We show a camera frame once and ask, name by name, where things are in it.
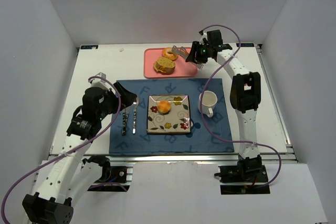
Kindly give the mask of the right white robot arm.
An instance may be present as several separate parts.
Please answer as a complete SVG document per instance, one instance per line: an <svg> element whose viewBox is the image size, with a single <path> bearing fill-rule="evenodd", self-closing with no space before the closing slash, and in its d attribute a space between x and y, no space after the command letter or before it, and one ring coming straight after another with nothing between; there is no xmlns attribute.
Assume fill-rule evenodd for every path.
<svg viewBox="0 0 336 224"><path fill-rule="evenodd" d="M262 165L257 147L256 114L261 102L261 77L249 71L234 55L229 44L224 44L219 30L200 31L200 41L192 42L186 62L199 69L214 59L232 79L230 103L236 111L239 126L239 165L246 169L258 169Z"/></svg>

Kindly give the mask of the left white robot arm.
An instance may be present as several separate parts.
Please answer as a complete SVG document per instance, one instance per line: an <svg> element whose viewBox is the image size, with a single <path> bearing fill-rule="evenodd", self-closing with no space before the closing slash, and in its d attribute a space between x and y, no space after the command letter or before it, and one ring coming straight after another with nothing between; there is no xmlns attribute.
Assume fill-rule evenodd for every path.
<svg viewBox="0 0 336 224"><path fill-rule="evenodd" d="M84 154L110 114L133 104L137 95L119 82L108 88L101 82L85 90L82 104L72 115L62 152L53 161L43 183L27 194L23 208L32 223L70 223L77 200L97 182L106 182L112 174L110 161L103 155L84 158Z"/></svg>

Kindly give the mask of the metal serving tongs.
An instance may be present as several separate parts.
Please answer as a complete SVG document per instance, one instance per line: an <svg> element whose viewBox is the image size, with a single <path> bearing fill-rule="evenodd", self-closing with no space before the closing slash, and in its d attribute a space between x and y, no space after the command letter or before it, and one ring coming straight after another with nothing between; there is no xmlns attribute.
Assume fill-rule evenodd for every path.
<svg viewBox="0 0 336 224"><path fill-rule="evenodd" d="M189 52L186 50L185 47L177 47L177 46L173 46L172 47L172 53L175 55L179 55L180 57L183 58L183 60L187 63L190 63L192 65L194 65L197 69L202 70L203 69L203 64L200 63L194 63L192 61L187 61L187 58L189 56Z"/></svg>

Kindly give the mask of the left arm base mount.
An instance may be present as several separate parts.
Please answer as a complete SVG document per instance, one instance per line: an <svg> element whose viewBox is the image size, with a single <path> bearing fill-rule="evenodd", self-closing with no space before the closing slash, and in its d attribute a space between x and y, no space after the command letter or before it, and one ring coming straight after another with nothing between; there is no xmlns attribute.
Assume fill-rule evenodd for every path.
<svg viewBox="0 0 336 224"><path fill-rule="evenodd" d="M88 188L88 191L126 192L130 188L133 168L124 165L112 166L110 160L103 155L84 158L81 162L81 168L88 163L96 163L100 168L100 178Z"/></svg>

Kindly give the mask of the small round bread roll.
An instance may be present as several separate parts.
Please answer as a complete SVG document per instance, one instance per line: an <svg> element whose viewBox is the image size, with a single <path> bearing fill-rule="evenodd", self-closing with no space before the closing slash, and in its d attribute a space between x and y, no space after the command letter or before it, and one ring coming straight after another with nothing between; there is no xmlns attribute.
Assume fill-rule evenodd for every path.
<svg viewBox="0 0 336 224"><path fill-rule="evenodd" d="M158 112L161 114L167 114L171 110L171 102L170 101L160 101L157 104Z"/></svg>

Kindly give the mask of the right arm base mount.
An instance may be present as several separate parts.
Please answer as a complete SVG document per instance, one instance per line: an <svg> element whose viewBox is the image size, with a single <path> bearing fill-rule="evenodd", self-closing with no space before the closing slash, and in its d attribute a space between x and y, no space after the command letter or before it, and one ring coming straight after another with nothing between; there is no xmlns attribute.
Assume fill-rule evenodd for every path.
<svg viewBox="0 0 336 224"><path fill-rule="evenodd" d="M262 186L268 182L266 168L263 165L261 170L243 177L239 174L237 166L219 166L214 177L219 179L220 193L222 195L266 195L270 194L269 185Z"/></svg>

